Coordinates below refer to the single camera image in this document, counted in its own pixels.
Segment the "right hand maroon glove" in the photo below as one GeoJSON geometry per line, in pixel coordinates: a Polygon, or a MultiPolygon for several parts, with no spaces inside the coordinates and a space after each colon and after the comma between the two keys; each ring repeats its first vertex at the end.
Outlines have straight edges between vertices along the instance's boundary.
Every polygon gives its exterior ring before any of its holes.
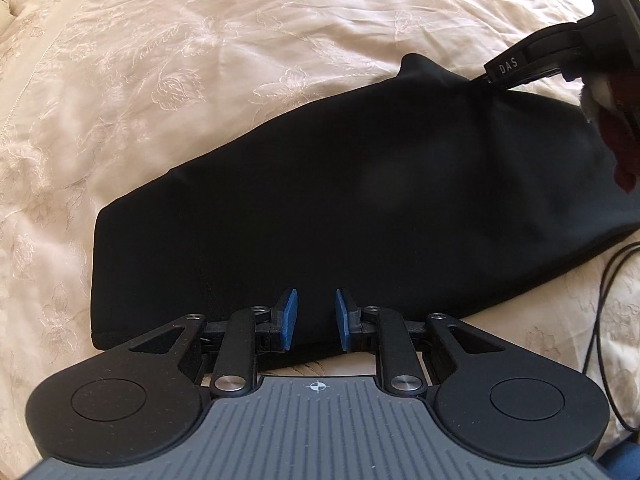
{"type": "Polygon", "coordinates": [[[616,184],[630,193],[639,183],[639,71],[585,76],[580,106],[615,156],[616,184]]]}

